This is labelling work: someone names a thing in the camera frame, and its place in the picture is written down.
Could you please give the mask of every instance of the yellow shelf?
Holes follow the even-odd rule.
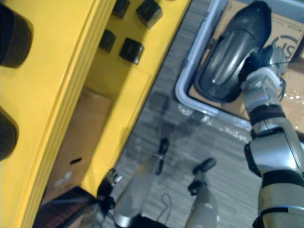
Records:
[[[96,194],[98,185],[113,167],[130,135],[170,43],[190,0],[159,0],[163,17],[150,29],[136,15],[142,0],[132,0],[123,20],[110,17],[106,28],[116,40],[111,53],[98,50],[85,85],[112,99],[113,107],[82,187]],[[144,46],[138,65],[119,57],[125,38]]]
[[[2,2],[34,28],[26,61],[0,67],[0,105],[19,131],[0,163],[1,227],[29,228],[115,0]]]

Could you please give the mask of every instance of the floor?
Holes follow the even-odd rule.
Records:
[[[156,219],[165,208],[164,193],[172,199],[167,226],[185,226],[194,198],[187,187],[191,170],[208,157],[217,165],[208,172],[211,189],[217,198],[218,228],[248,228],[257,216],[257,196],[261,180],[252,174],[243,153],[249,133],[181,105],[174,87],[198,27],[210,1],[194,0],[176,34],[172,46],[125,146],[117,171],[123,179],[116,185],[117,198],[141,162],[157,151],[161,137],[169,137],[163,173],[156,176],[144,207],[144,215]],[[165,223],[169,210],[160,218]],[[114,228],[108,219],[105,228]]]

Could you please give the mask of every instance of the black cube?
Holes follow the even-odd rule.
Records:
[[[126,38],[123,44],[123,48],[120,51],[120,56],[131,63],[138,64],[143,50],[144,48],[141,43],[133,39]]]
[[[145,0],[137,9],[142,22],[148,28],[151,28],[161,17],[161,7],[154,0]]]
[[[110,53],[115,39],[116,36],[111,31],[105,30],[103,37],[101,38],[101,41],[99,43],[99,47],[102,50],[105,50],[106,52]]]
[[[112,14],[123,19],[129,5],[129,0],[116,0]]]

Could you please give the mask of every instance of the robotic hand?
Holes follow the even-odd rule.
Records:
[[[300,228],[304,224],[304,152],[278,98],[282,50],[274,45],[268,67],[249,74],[241,87],[252,125],[245,146],[249,169],[262,177],[254,228]]]

